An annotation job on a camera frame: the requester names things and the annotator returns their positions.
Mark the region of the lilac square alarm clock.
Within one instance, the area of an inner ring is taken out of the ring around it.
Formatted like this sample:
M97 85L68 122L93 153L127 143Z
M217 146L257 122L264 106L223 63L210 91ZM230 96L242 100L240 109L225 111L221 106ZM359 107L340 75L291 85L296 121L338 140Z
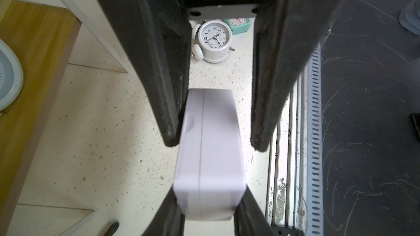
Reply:
M228 220L246 188L233 92L191 88L173 180L177 204L188 220Z

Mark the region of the white twin-bell alarm clock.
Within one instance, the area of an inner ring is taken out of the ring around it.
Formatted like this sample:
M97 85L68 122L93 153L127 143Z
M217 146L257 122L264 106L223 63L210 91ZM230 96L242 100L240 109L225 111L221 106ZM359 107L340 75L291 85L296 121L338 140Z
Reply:
M24 72L13 50L1 40L1 110L11 105L20 94Z

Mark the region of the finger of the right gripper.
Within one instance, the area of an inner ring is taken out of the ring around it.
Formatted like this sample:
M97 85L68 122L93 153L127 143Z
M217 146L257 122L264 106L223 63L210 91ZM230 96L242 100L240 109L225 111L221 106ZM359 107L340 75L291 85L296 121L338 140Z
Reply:
M98 0L147 93L165 145L180 140L191 25L176 0Z
M343 0L262 0L254 21L250 142L265 152L310 54Z

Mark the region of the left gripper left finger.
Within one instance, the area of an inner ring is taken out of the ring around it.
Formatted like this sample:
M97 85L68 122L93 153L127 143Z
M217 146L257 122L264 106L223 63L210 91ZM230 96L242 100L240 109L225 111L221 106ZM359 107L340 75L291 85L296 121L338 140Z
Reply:
M171 187L142 236L183 236L185 219Z

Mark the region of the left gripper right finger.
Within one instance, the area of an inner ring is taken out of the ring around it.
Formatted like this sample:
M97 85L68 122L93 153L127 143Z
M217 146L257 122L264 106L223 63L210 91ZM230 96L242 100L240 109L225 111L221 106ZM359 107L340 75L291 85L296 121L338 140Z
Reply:
M268 224L249 187L234 213L234 231L236 236L276 236L277 233Z

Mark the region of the large white twin-bell clock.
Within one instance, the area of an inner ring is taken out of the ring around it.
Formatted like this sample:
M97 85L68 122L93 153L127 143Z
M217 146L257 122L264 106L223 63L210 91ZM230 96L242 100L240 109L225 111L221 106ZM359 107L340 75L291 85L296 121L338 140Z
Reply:
M194 25L192 40L191 51L198 61L221 63L228 58L230 51L233 51L233 33L226 23L219 20Z

